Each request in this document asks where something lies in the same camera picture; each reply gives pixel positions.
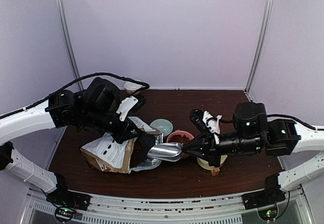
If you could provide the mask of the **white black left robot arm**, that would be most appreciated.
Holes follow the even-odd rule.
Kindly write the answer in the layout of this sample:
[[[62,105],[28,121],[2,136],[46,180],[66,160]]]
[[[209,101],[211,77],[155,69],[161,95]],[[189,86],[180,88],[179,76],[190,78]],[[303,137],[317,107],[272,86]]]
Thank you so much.
[[[14,148],[12,139],[45,129],[75,126],[110,133],[121,144],[136,137],[139,130],[127,115],[140,103],[130,95],[120,98],[112,82],[96,77],[82,91],[60,89],[33,105],[1,116],[1,170],[8,170],[54,198],[62,206],[73,200],[65,177],[45,170]]]

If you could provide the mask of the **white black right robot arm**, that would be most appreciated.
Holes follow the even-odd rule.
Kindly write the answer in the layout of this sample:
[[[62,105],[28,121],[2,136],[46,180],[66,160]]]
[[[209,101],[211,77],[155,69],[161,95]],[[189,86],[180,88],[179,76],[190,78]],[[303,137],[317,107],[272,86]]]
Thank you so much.
[[[221,116],[192,110],[190,120],[200,135],[182,147],[182,152],[219,167],[221,156],[251,156],[265,151],[267,156],[285,156],[302,151],[318,151],[299,166],[265,179],[261,191],[244,194],[245,209],[260,208],[286,199],[285,194],[299,184],[323,173],[323,127],[309,125],[293,116],[272,114],[269,121],[263,103],[244,102],[236,106],[231,123],[235,131],[221,133]]]

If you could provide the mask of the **dog food bag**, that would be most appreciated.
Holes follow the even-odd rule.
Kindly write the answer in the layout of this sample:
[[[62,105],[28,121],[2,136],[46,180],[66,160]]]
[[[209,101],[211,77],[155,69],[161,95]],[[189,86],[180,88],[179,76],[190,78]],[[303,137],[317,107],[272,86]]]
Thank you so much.
[[[130,168],[130,158],[135,143],[143,145],[144,162],[136,167]],[[148,150],[152,148],[151,138],[149,141],[137,138],[117,143],[113,137],[105,133],[102,137],[95,139],[79,148],[88,165],[99,172],[113,172],[129,174],[144,170],[152,170],[161,164],[161,160],[148,158]]]

